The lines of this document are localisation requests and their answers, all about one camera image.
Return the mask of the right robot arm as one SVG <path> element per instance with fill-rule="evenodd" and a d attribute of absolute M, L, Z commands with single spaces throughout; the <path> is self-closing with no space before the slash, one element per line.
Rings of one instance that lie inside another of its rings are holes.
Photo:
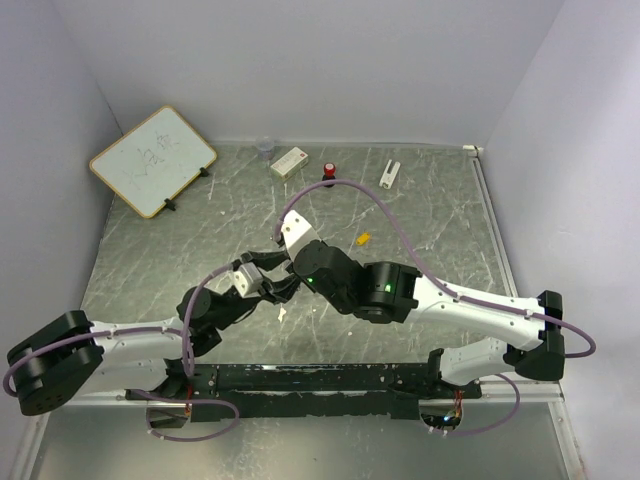
<path fill-rule="evenodd" d="M 483 335 L 464 347 L 436 349 L 424 374 L 426 390 L 448 396 L 458 385 L 513 371 L 536 381 L 564 375 L 560 328 L 542 320 L 538 298 L 513 298 L 464 289 L 449 296 L 416 268 L 393 262 L 360 264 L 322 240 L 288 242 L 292 272 L 337 312 L 372 324 L 438 321 Z"/>

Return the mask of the red and black stamp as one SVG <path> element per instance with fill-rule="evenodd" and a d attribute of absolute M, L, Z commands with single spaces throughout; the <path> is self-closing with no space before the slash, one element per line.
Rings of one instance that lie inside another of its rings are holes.
<path fill-rule="evenodd" d="M 327 162 L 323 166 L 322 181 L 332 181 L 336 178 L 336 165 L 333 162 Z"/>

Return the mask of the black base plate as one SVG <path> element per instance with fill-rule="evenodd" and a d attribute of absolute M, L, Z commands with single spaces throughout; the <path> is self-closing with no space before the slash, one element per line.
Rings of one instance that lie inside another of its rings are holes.
<path fill-rule="evenodd" d="M 479 383 L 450 385 L 427 363 L 176 365 L 149 394 L 190 407 L 194 422 L 222 419 L 380 415 L 414 420 L 419 403 L 481 397 Z"/>

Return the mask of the small clear plastic cup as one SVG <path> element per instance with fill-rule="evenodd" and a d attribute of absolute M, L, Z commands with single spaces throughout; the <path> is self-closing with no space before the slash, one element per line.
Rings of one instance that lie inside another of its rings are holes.
<path fill-rule="evenodd" d="M 255 147 L 258 152 L 258 156 L 265 160 L 270 161 L 275 152 L 275 143 L 271 137 L 263 136 L 256 140 Z"/>

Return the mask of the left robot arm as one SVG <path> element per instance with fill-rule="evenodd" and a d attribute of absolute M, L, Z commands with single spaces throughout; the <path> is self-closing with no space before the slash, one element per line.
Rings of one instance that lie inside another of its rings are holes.
<path fill-rule="evenodd" d="M 177 314 L 139 324 L 90 320 L 82 310 L 64 313 L 7 354 L 5 392 L 25 416 L 51 412 L 91 393 L 140 389 L 165 399 L 181 395 L 195 360 L 221 341 L 221 331 L 250 315 L 262 301 L 286 303 L 299 286 L 293 274 L 272 281 L 267 272 L 287 262 L 283 251 L 246 252 L 213 277 L 230 273 L 224 293 L 188 290 Z"/>

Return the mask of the aluminium rail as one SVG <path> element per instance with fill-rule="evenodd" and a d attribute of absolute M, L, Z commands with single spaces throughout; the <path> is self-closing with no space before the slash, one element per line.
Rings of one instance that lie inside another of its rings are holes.
<path fill-rule="evenodd" d="M 67 404 L 101 401 L 157 401 L 177 404 L 197 400 L 223 400 L 244 416 L 354 415 L 358 412 L 416 406 L 420 401 L 507 401 L 520 393 L 525 402 L 564 399 L 556 383 L 516 382 L 497 377 L 451 386 L 428 378 L 425 364 L 344 365 L 199 365 L 195 378 L 170 376 L 154 391 L 109 388 L 71 397 L 56 393 L 36 403 L 42 412 Z"/>

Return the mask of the white cardboard box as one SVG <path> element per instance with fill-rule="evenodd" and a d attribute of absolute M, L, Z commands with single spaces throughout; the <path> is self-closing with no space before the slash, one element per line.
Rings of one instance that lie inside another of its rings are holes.
<path fill-rule="evenodd" d="M 288 180 L 309 161 L 309 155 L 299 147 L 293 147 L 271 166 L 271 173 L 282 181 Z"/>

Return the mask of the white board with wooden frame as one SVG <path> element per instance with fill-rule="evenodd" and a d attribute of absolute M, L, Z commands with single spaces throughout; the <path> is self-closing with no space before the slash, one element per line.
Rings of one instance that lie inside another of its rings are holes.
<path fill-rule="evenodd" d="M 165 105 L 89 162 L 90 170 L 139 216 L 175 208 L 174 199 L 208 174 L 217 152 Z"/>

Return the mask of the yellow key tag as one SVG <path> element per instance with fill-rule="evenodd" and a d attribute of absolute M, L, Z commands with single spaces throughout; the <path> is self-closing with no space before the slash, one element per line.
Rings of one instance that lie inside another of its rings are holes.
<path fill-rule="evenodd" d="M 355 244 L 357 246 L 364 246 L 371 240 L 371 234 L 364 232 L 356 238 Z"/>

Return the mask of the white stapler remover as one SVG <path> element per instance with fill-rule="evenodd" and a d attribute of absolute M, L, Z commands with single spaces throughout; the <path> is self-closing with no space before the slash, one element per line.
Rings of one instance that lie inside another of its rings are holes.
<path fill-rule="evenodd" d="M 390 190 L 399 173 L 401 164 L 398 161 L 389 159 L 379 180 L 379 186 L 385 190 Z"/>

